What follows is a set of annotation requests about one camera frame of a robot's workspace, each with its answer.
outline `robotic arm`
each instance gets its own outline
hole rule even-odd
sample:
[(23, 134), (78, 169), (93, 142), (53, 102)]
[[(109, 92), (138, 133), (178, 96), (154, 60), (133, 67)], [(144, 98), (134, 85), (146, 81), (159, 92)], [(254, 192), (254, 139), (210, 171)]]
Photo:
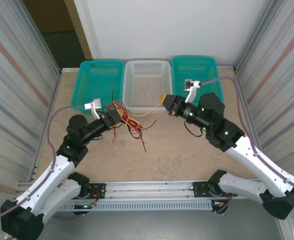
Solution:
[[(225, 106), (215, 94), (204, 94), (200, 97), (199, 105), (193, 105), (191, 102), (200, 86), (198, 81), (186, 80), (185, 88), (189, 89), (189, 96), (184, 98), (163, 95), (163, 106), (169, 111), (169, 115), (183, 117), (188, 123), (206, 131), (206, 139), (211, 145), (233, 156), (261, 180), (257, 182), (242, 179), (218, 170), (208, 181), (210, 191), (216, 196), (223, 192), (244, 196), (262, 204), (274, 217), (285, 219), (294, 207), (294, 187), (289, 184), (294, 183), (294, 176), (258, 150), (257, 154), (275, 169), (276, 173), (285, 176), (286, 181), (283, 181), (258, 159), (250, 139), (239, 127), (224, 118)], [(86, 145), (120, 121), (121, 112), (112, 110), (99, 116), (95, 111), (96, 107), (99, 105), (95, 102), (85, 106), (93, 111), (96, 120), (92, 123), (87, 123), (82, 115), (75, 115), (69, 120), (68, 134), (51, 165), (15, 201), (7, 200), (3, 203), (0, 208), (2, 214), (11, 210), (1, 217), (1, 229), (4, 232), (19, 240), (35, 240), (62, 204), (76, 196), (85, 197), (88, 194), (89, 179), (76, 172), (69, 175), (62, 186), (57, 186), (84, 158), (88, 152)]]
[(68, 134), (64, 137), (54, 161), (15, 201), (6, 200), (2, 204), (1, 213), (15, 207), (1, 217), (1, 229), (4, 232), (19, 240), (35, 240), (47, 221), (65, 202), (88, 194), (89, 178), (77, 172), (69, 175), (63, 185), (58, 185), (82, 161), (88, 152), (86, 145), (117, 124), (120, 114), (112, 110), (96, 115), (95, 119), (92, 123), (87, 123), (83, 115), (75, 115), (69, 120)]
[(206, 131), (206, 139), (211, 145), (240, 161), (261, 181), (238, 178), (218, 170), (208, 181), (210, 190), (215, 195), (225, 192), (252, 199), (262, 204), (272, 216), (285, 219), (294, 207), (294, 187), (288, 183), (294, 183), (294, 176), (281, 169), (259, 150), (258, 154), (278, 173), (285, 176), (287, 181), (258, 159), (252, 150), (250, 139), (238, 126), (224, 118), (225, 106), (214, 93), (202, 95), (199, 105), (195, 106), (190, 102), (194, 100), (196, 88), (200, 87), (199, 82), (186, 80), (185, 87), (189, 88), (187, 98), (177, 95), (161, 97), (169, 115), (183, 117), (188, 123)]

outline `red wire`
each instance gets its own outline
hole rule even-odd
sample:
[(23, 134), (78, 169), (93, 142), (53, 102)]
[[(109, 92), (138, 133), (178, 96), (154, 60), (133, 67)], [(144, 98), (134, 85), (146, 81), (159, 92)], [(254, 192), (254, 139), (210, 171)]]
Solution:
[[(106, 108), (108, 110), (113, 109), (122, 109), (123, 110), (123, 119), (125, 120), (126, 123), (128, 123), (128, 127), (129, 127), (129, 131), (131, 132), (131, 134), (133, 135), (139, 135), (139, 138), (142, 141), (142, 144), (145, 144), (145, 142), (142, 139), (142, 135), (140, 133), (139, 130), (143, 129), (143, 126), (135, 121), (132, 121), (129, 118), (129, 114), (127, 111), (127, 108), (125, 106), (125, 104), (121, 101), (121, 100), (116, 100), (114, 101), (112, 104), (109, 104), (108, 106), (106, 106)], [(116, 134), (116, 128), (114, 128), (114, 132), (113, 132), (113, 139), (112, 139), (112, 143), (114, 143), (114, 140), (117, 138), (117, 134)]]
[(99, 194), (98, 190), (96, 190), (96, 189), (91, 189), (91, 193), (94, 195), (93, 192), (96, 192), (96, 200), (98, 200), (98, 199), (100, 198), (100, 194)]

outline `cable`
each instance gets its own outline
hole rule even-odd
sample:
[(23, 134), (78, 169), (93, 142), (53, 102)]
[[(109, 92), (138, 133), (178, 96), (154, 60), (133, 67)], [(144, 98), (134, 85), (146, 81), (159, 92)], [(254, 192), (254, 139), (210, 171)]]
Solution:
[(250, 140), (250, 145), (252, 147), (252, 150), (254, 152), (254, 154), (257, 156), (257, 158), (263, 162), (264, 165), (266, 165), (272, 172), (274, 172), (278, 177), (280, 177), (283, 181), (285, 181), (286, 183), (289, 183), (290, 185), (292, 185), (294, 187), (294, 183), (291, 182), (290, 180), (288, 180), (286, 177), (284, 177), (281, 173), (279, 173), (277, 170), (275, 170), (269, 163), (267, 163), (263, 157), (261, 157), (256, 149), (256, 146), (254, 145), (254, 141), (253, 141), (253, 138), (252, 136), (250, 135), (250, 132), (249, 130), (247, 129), (246, 125), (244, 124), (244, 121), (243, 121), (243, 117), (242, 117), (242, 113), (241, 113), (241, 102), (240, 102), (240, 94), (239, 94), (239, 88), (235, 82), (235, 80), (229, 76), (221, 76), (219, 78), (216, 78), (216, 79), (213, 79), (213, 80), (210, 80), (210, 81), (207, 81), (207, 82), (203, 82), (201, 85), (207, 85), (207, 84), (211, 84), (211, 83), (214, 83), (216, 81), (220, 81), (220, 80), (225, 80), (225, 79), (229, 79), (233, 85), (235, 86), (235, 89), (236, 89), (236, 94), (237, 94), (237, 106), (238, 106), (238, 114), (239, 114), (239, 118), (240, 118), (240, 122), (241, 122), (241, 125), (242, 127), (244, 128), (249, 140)]
[(41, 183), (34, 188), (33, 191), (31, 191), (27, 197), (25, 199), (23, 199), (22, 201), (18, 202), (15, 206), (13, 206), (12, 208), (4, 211), (3, 213), (0, 214), (0, 218), (5, 216), (6, 214), (10, 213), (11, 211), (15, 210), (16, 208), (18, 208), (20, 205), (22, 205), (24, 202), (26, 202), (36, 191), (38, 191), (39, 188), (41, 188), (41, 186), (47, 181), (47, 179), (49, 178), (50, 174), (52, 173), (52, 170), (54, 169), (54, 166), (55, 166), (55, 163), (56, 163), (56, 151), (55, 151), (55, 148), (54, 146), (52, 145), (52, 143), (50, 142), (50, 139), (49, 139), (49, 132), (50, 132), (50, 125), (51, 125), (51, 122), (53, 120), (53, 118), (57, 115), (57, 113), (59, 113), (60, 111), (62, 110), (65, 110), (65, 109), (69, 109), (69, 108), (84, 108), (84, 106), (64, 106), (60, 109), (58, 109), (57, 111), (55, 111), (50, 119), (49, 119), (49, 123), (48, 123), (48, 129), (47, 129), (47, 143), (49, 144), (50, 148), (51, 148), (51, 151), (52, 151), (52, 165), (51, 165), (51, 171), (49, 171), (47, 173), (47, 175), (45, 176), (45, 178), (41, 181)]
[(193, 132), (191, 132), (191, 131), (188, 129), (186, 123), (188, 123), (188, 122), (187, 122), (187, 121), (184, 121), (184, 122), (183, 122), (183, 125), (185, 126), (186, 130), (188, 130), (189, 133), (191, 133), (191, 134), (192, 134), (193, 136), (195, 136), (196, 138), (202, 137), (202, 135), (203, 135), (202, 129), (200, 129), (201, 135), (195, 135)]
[(111, 102), (113, 103), (113, 94), (115, 92), (115, 89), (112, 90), (112, 94), (111, 94)]
[(54, 39), (55, 37), (57, 37), (59, 34), (61, 34), (61, 32), (59, 32), (59, 33), (57, 33), (56, 35), (54, 35), (54, 36), (50, 36), (50, 37), (46, 37), (46, 38), (44, 38), (44, 40), (48, 40), (48, 39)]
[(103, 139), (103, 135), (99, 135), (98, 137), (94, 138), (93, 141), (101, 140)]
[(221, 208), (218, 211), (215, 211), (215, 213), (218, 214), (218, 213), (222, 212), (229, 205), (229, 203), (231, 202), (232, 197), (233, 197), (233, 194), (230, 195), (230, 198), (228, 199), (227, 203), (223, 206), (223, 208)]
[(151, 112), (152, 109), (154, 109), (154, 108), (156, 108), (156, 107), (159, 107), (161, 104), (162, 104), (162, 103), (159, 103), (158, 105), (153, 106), (152, 108), (150, 108), (149, 111), (147, 111), (147, 113), (145, 113), (145, 114), (143, 114), (143, 115), (137, 115), (137, 114), (134, 114), (134, 113), (132, 113), (132, 115), (134, 115), (134, 116), (136, 116), (136, 117), (144, 117), (144, 116), (146, 116), (147, 114), (149, 114), (149, 112)]
[(153, 124), (151, 124), (150, 126), (145, 127), (145, 128), (142, 128), (141, 130), (147, 130), (147, 129), (151, 128), (151, 127), (156, 123), (156, 121), (157, 121), (157, 120), (155, 120), (155, 121), (153, 122)]
[(122, 110), (123, 111), (120, 123), (117, 123), (117, 124), (111, 126), (111, 128), (113, 128), (113, 130), (114, 130), (112, 142), (114, 142), (114, 140), (117, 138), (116, 128), (119, 128), (122, 124), (125, 124), (128, 127), (128, 131), (129, 131), (130, 135), (135, 139), (140, 139), (145, 152), (147, 152), (145, 142), (143, 141), (143, 138), (142, 138), (143, 126), (137, 120), (129, 117), (125, 104), (121, 100), (116, 100), (116, 101), (113, 101), (112, 104), (106, 106), (106, 109), (109, 111), (110, 110)]
[(100, 199), (100, 194), (99, 194), (99, 191), (98, 191), (98, 190), (96, 190), (96, 189), (91, 189), (90, 191), (91, 191), (91, 193), (92, 193), (93, 195), (94, 195), (94, 193), (96, 193), (96, 200)]

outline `black wire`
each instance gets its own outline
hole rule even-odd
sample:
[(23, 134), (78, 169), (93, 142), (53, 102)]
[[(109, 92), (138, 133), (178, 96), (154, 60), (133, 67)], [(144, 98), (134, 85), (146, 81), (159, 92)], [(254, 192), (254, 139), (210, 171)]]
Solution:
[(191, 133), (191, 134), (192, 134), (193, 136), (195, 136), (196, 138), (202, 137), (202, 135), (203, 135), (202, 129), (200, 129), (201, 135), (195, 135), (193, 132), (191, 132), (191, 131), (188, 129), (186, 123), (187, 123), (187, 121), (184, 121), (184, 122), (183, 122), (183, 125), (185, 126), (186, 130), (187, 130), (189, 133)]
[[(128, 127), (128, 131), (129, 131), (130, 135), (131, 135), (134, 139), (141, 139), (141, 141), (142, 141), (142, 145), (143, 145), (143, 149), (145, 150), (145, 153), (146, 153), (146, 152), (147, 152), (147, 149), (146, 149), (145, 143), (144, 143), (143, 140), (142, 140), (142, 129), (138, 129), (138, 130), (136, 130), (136, 129), (130, 127), (129, 125), (127, 125), (127, 127)], [(134, 134), (136, 134), (136, 133), (133, 133), (132, 131), (138, 131), (140, 135), (139, 135), (139, 136), (135, 136)]]
[(111, 95), (111, 102), (113, 103), (113, 93), (115, 92), (115, 89), (112, 90), (112, 95)]
[(149, 127), (142, 128), (141, 130), (147, 130), (147, 129), (151, 128), (151, 127), (156, 123), (156, 121), (157, 121), (157, 120), (155, 120), (155, 121), (153, 122), (153, 124), (151, 124)]
[(103, 139), (103, 135), (99, 135), (98, 137), (94, 138), (93, 141), (101, 140)]

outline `metal frame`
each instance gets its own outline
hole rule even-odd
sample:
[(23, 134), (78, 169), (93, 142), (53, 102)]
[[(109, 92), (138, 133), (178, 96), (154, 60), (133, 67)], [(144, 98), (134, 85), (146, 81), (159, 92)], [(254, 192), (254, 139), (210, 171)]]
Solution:
[[(59, 212), (82, 211), (155, 211), (155, 210), (212, 210), (212, 200), (226, 200), (225, 196), (194, 197), (189, 189), (192, 182), (180, 181), (109, 181), (105, 183), (105, 198), (92, 209), (74, 209), (75, 205), (91, 205), (92, 200), (73, 199), (66, 202)], [(21, 182), (17, 194), (26, 191), (32, 183)]]
[(235, 80), (236, 85), (239, 89), (239, 95), (240, 95), (240, 100), (241, 100), (241, 104), (242, 104), (242, 109), (244, 111), (245, 118), (247, 120), (249, 131), (251, 133), (253, 141), (254, 141), (255, 145), (258, 147), (258, 149), (263, 151), (262, 144), (260, 142), (260, 139), (258, 138), (258, 131), (256, 130), (254, 123), (252, 121), (252, 117), (251, 117), (251, 114), (249, 111), (249, 106), (248, 106), (247, 100), (243, 94), (243, 89), (242, 89), (240, 82), (239, 82), (239, 77), (234, 71), (233, 71), (233, 79)]
[(59, 90), (60, 83), (61, 83), (61, 75), (60, 75), (60, 77), (59, 77), (59, 79), (57, 81), (55, 90), (53, 92), (52, 99), (50, 101), (50, 106), (49, 106), (49, 111), (48, 111), (48, 115), (47, 115), (47, 118), (46, 118), (46, 123), (44, 125), (43, 131), (42, 131), (42, 134), (41, 134), (41, 138), (39, 140), (39, 145), (38, 145), (38, 148), (37, 148), (38, 150), (37, 150), (36, 155), (35, 155), (35, 163), (34, 163), (33, 168), (31, 169), (31, 171), (29, 173), (29, 176), (28, 176), (29, 181), (34, 180), (34, 175), (36, 174), (35, 169), (38, 167), (38, 164), (39, 164), (39, 161), (40, 161), (40, 156), (41, 156), (41, 153), (42, 153), (43, 145), (44, 145), (45, 139), (46, 139), (47, 129), (48, 129), (48, 126), (49, 126), (49, 119), (50, 119), (50, 117), (52, 115), (53, 107), (54, 107), (55, 102), (56, 102), (56, 98), (57, 98), (57, 95), (58, 95), (58, 90)]

